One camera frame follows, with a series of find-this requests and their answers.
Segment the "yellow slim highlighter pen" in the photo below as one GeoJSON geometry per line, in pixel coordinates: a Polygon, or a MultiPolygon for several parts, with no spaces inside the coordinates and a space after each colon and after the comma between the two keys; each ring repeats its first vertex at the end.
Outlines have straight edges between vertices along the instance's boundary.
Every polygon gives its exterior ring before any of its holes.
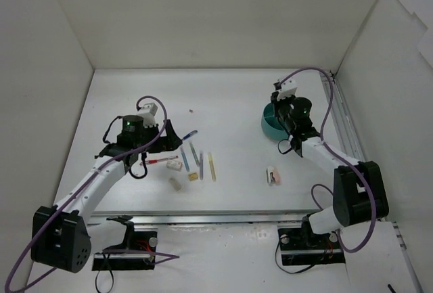
{"type": "Polygon", "coordinates": [[[209,166],[210,166],[210,174],[212,177],[212,181],[215,182],[217,180],[217,177],[216,177],[216,173],[215,173],[214,160],[213,160],[211,152],[208,153],[208,162],[209,162],[209,166]]]}

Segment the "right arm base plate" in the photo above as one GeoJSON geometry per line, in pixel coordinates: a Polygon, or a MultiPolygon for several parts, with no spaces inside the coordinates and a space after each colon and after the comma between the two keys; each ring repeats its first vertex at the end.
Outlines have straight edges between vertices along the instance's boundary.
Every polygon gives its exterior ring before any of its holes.
{"type": "Polygon", "coordinates": [[[309,235],[299,228],[279,228],[277,260],[285,267],[345,264],[344,252],[336,236],[309,235]]]}

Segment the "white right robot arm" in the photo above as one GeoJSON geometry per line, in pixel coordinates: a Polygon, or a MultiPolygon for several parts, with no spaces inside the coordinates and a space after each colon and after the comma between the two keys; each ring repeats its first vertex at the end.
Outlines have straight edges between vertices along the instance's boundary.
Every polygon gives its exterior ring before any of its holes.
{"type": "Polygon", "coordinates": [[[333,177],[332,206],[307,216],[308,225],[299,231],[300,241],[314,247],[323,240],[324,234],[336,231],[345,252],[360,251],[372,237],[376,221],[389,213],[379,165],[357,160],[329,145],[313,126],[309,99],[293,94],[280,98],[275,91],[271,94],[271,104],[274,116],[288,136],[289,151],[310,160],[333,177]],[[364,239],[354,248],[346,247],[341,229],[364,222],[369,222],[364,239]]]}

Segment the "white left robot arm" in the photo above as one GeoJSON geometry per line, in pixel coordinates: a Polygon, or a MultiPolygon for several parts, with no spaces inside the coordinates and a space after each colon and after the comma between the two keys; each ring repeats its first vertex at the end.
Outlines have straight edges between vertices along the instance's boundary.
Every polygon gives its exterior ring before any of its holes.
{"type": "Polygon", "coordinates": [[[36,211],[30,250],[34,262],[77,273],[93,254],[119,254],[135,245],[129,216],[109,217],[94,227],[87,223],[110,189],[132,173],[136,161],[144,161],[148,154],[174,151],[182,141],[169,119],[162,126],[146,125],[140,115],[121,120],[116,141],[106,142],[88,175],[65,198],[36,211]]]}

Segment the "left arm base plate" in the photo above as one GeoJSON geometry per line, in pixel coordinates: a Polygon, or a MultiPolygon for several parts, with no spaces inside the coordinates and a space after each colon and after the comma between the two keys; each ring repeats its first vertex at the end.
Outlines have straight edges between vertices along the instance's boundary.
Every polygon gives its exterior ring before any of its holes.
{"type": "Polygon", "coordinates": [[[109,247],[105,254],[95,254],[92,271],[150,271],[154,270],[156,257],[148,252],[156,252],[158,232],[143,230],[134,233],[127,245],[109,247]]]}

